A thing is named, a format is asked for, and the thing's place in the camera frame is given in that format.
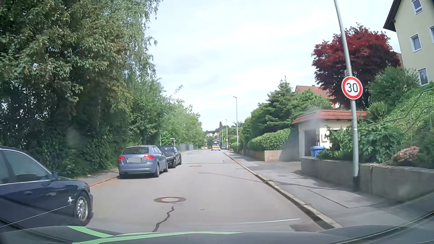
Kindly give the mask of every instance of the red circle sign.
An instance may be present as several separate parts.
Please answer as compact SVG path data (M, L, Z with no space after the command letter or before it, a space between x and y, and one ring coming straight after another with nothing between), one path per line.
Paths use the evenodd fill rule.
M342 92L351 100L357 100L362 96L363 86L359 79L347 76L342 81Z

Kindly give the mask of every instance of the asphalt road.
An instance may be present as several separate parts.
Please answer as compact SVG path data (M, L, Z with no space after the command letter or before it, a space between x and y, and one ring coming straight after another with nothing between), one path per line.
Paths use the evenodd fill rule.
M88 227L124 233L321 230L293 203L219 151L183 155L182 165L159 178L116 178L91 192L94 217ZM155 201L165 197L185 201Z

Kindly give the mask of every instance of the lamp post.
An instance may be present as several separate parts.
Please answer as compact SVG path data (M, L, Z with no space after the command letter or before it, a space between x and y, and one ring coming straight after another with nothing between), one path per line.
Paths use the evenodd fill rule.
M338 0L334 0L334 2L336 8L336 15L338 16L338 21L339 21L339 28L341 29L342 46L344 48L344 55L345 55L345 64L347 66L348 76L352 76L351 61L348 52L348 44L347 44L347 38L345 36L345 29L342 23L341 10L339 10ZM351 125L352 125L352 132L353 132L353 141L352 141L353 190L359 191L360 184L359 184L359 165L358 165L358 135L357 135L357 115L356 115L355 100L351 99L350 105L351 105Z
M226 150L227 150L227 141L228 141L228 139L227 139L227 119L224 119L224 120L226 120Z
M237 111L237 151L238 151L238 98L236 96L232 96L235 98L235 109Z

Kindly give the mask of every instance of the parked car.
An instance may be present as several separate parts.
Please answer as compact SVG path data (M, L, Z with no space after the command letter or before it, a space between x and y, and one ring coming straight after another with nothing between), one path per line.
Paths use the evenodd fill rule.
M159 149L163 152L167 158L167 162L171 168L176 168L176 165L182 164L181 153L173 145L160 146Z
M0 146L0 232L85 226L92 203L87 183L58 176L21 150Z
M169 171L166 157L154 145L125 148L119 156L118 168L120 178L129 174L152 174L159 177L161 171Z

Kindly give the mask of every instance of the fence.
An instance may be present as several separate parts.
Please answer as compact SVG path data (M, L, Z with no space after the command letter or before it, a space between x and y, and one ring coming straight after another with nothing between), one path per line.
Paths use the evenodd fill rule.
M175 145L176 148L178 148L178 150L180 152L184 152L184 151L191 151L191 150L195 150L197 149L197 146L194 146L192 144L184 144L184 143L180 143L180 144L176 144Z

